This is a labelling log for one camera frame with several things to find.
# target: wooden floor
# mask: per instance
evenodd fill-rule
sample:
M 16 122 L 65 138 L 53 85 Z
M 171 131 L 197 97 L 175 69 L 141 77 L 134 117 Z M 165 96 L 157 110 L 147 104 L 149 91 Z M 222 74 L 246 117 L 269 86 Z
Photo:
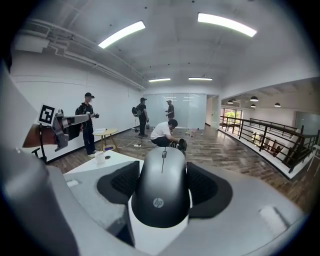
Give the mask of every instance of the wooden floor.
M 184 129 L 175 129 L 173 136 L 184 138 L 187 141 L 186 160 L 188 162 L 221 167 L 257 177 L 295 202 L 306 213 L 312 209 L 314 198 L 318 195 L 320 181 L 320 173 L 314 177 L 318 166 L 317 161 L 313 161 L 308 172 L 307 165 L 293 180 L 289 181 L 258 154 L 221 131 L 206 126 L 204 131 L 198 130 L 194 137 L 189 137 L 184 132 Z M 146 137 L 142 139 L 141 148 L 128 145 L 133 141 L 140 142 L 141 139 L 135 137 L 136 135 L 134 130 L 130 130 L 114 136 L 114 140 L 121 148 L 121 154 L 143 160 L 146 154 L 153 149 L 154 144 L 150 141 L 150 137 Z M 81 149 L 50 165 L 66 173 L 89 160 L 86 151 Z

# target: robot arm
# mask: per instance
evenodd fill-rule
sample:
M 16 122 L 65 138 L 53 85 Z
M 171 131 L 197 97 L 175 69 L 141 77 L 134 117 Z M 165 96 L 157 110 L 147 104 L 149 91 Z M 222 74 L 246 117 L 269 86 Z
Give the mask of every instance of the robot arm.
M 51 127 L 55 135 L 57 148 L 55 152 L 68 146 L 68 141 L 79 136 L 81 123 L 90 118 L 98 118 L 98 113 L 87 113 L 74 116 L 65 116 L 62 109 L 56 109 L 42 104 L 38 116 L 38 123 L 44 127 Z

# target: white cup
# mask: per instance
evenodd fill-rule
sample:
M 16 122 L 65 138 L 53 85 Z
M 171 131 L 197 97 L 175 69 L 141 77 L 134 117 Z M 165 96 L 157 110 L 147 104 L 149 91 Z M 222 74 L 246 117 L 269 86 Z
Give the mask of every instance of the white cup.
M 99 164 L 103 164 L 105 162 L 105 155 L 104 155 L 104 152 L 102 151 L 99 151 L 97 153 L 94 154 L 94 158 L 96 160 L 96 163 L 99 165 Z

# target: man in black cap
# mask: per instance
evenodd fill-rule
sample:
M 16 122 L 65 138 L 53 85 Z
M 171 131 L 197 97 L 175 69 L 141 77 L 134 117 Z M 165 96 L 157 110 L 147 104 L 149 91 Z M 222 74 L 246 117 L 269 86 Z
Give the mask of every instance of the man in black cap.
M 85 115 L 87 112 L 90 114 L 94 113 L 93 107 L 89 104 L 92 102 L 92 99 L 94 99 L 95 96 L 93 96 L 90 92 L 87 92 L 84 95 L 84 102 L 81 103 L 81 105 L 76 109 L 75 114 L 76 115 Z M 93 135 L 94 133 L 94 128 L 92 125 L 92 120 L 91 118 L 82 123 L 82 133 L 83 133 L 83 141 L 84 141 L 84 147 L 86 150 L 86 153 L 88 157 L 94 158 L 95 153 L 98 152 L 95 147 L 95 136 Z
M 167 112 L 166 116 L 168 117 L 168 121 L 170 121 L 175 118 L 175 107 L 172 105 L 171 99 L 167 100 L 166 102 L 168 103 L 169 107 L 165 112 Z
M 148 135 L 145 134 L 145 127 L 146 123 L 149 122 L 148 113 L 147 113 L 147 107 L 146 107 L 146 98 L 140 99 L 140 104 L 137 106 L 137 108 L 141 111 L 141 114 L 139 115 L 139 121 L 140 121 L 140 137 L 148 137 Z

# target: white t-shirt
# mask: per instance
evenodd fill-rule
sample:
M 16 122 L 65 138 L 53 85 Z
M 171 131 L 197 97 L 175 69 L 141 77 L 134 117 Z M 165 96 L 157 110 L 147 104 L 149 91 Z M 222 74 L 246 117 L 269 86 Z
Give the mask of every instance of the white t-shirt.
M 164 137 L 166 135 L 170 135 L 170 129 L 168 122 L 159 123 L 150 135 L 151 140 L 155 140 L 156 138 Z

